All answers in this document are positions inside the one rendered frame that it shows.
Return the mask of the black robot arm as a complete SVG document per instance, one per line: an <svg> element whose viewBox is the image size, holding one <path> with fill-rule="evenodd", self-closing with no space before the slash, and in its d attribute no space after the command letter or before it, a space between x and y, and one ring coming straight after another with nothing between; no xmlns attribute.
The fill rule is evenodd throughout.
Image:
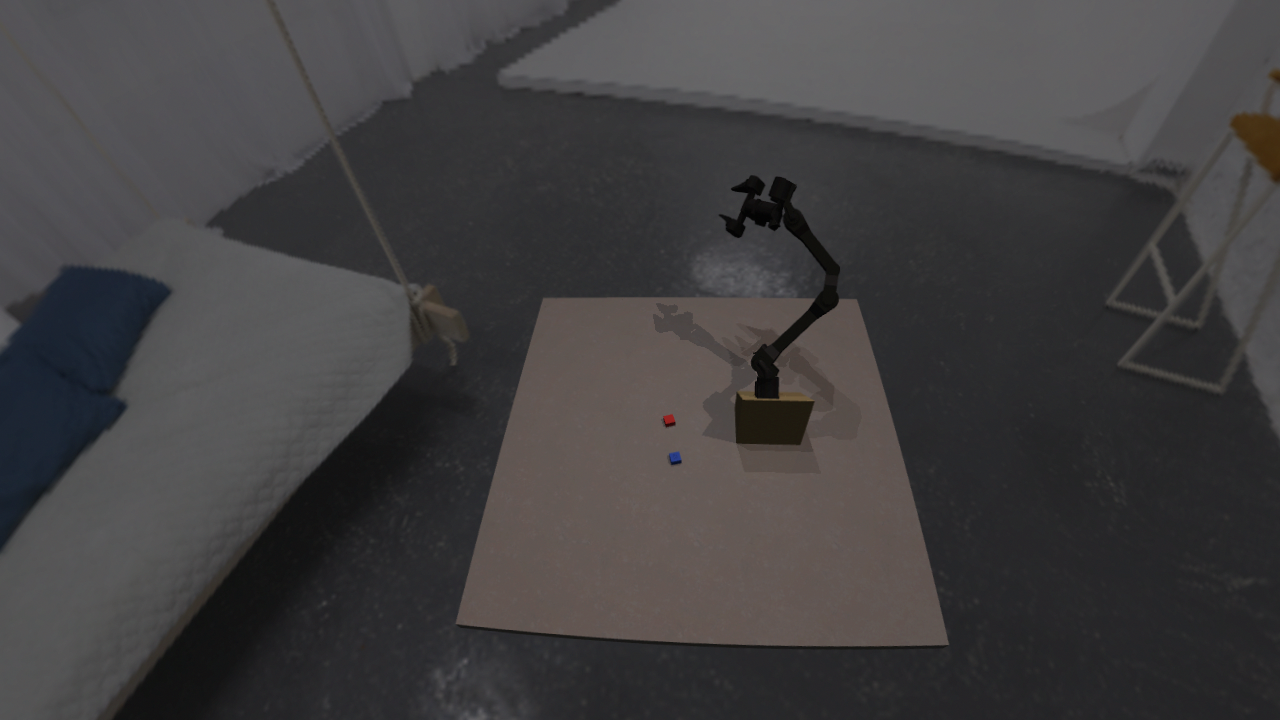
<svg viewBox="0 0 1280 720"><path fill-rule="evenodd" d="M780 398L780 378L776 377L780 372L774 366L774 360L780 354L797 338L803 331L806 331L818 318L829 313L831 309L836 307L838 304L838 273L840 266L832 258L829 252L823 247L823 245L817 240L812 231L806 225L803 213L794 208L791 197L797 184L786 181L782 177L774 177L773 184L771 186L771 200L773 202L762 202L758 208L758 218L753 219L755 225L765 227L765 222L769 222L768 228L771 231L777 231L781 225L782 210L785 208L783 222L790 233L792 233L797 240L800 240L812 255L817 259L817 263L826 270L824 291L822 291L817 299L813 301L812 307L797 319L794 325L790 325L783 334L774 340L773 345L762 345L762 347L754 352L751 359L753 370L756 372L755 382L755 396L756 398ZM777 204L774 204L777 202ZM762 222L760 222L762 220Z"/></svg>

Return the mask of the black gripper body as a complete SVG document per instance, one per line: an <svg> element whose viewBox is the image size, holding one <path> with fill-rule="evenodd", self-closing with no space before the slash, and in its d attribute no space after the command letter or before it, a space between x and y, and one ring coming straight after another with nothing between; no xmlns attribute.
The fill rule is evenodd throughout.
<svg viewBox="0 0 1280 720"><path fill-rule="evenodd" d="M754 199L755 193L760 196L762 192L763 192L763 190L765 188L765 184L762 182L762 179L758 176L750 176L749 179L748 179L746 187L749 190L748 199L745 200L745 202L742 202L742 208L740 210L739 219L736 220L736 219L731 218L728 225L726 227L726 231L728 231L730 234L733 234L733 237L737 237L737 238L740 238L742 236L742 232L744 232L744 229L746 227L746 225L742 225L742 223L745 222L746 217L759 220L759 218L758 218L758 208L760 208L762 202L765 202L765 201L762 201L760 199Z"/></svg>

